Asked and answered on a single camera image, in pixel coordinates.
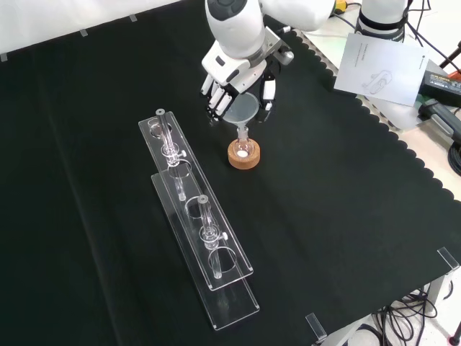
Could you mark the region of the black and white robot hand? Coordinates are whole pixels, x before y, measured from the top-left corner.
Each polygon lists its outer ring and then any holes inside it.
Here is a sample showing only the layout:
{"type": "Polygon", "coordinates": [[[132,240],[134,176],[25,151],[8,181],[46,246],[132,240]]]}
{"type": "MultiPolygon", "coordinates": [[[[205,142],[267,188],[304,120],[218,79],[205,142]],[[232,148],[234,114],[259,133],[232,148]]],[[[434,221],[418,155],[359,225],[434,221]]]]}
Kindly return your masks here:
{"type": "Polygon", "coordinates": [[[275,31],[266,27],[261,49],[249,58],[231,58],[219,43],[213,43],[202,59],[207,76],[200,90],[207,97],[207,112],[213,120],[223,120],[241,95],[255,85],[259,85],[256,119],[267,120],[275,109],[276,77],[294,59],[291,47],[282,39],[292,30],[291,26],[275,31]]]}

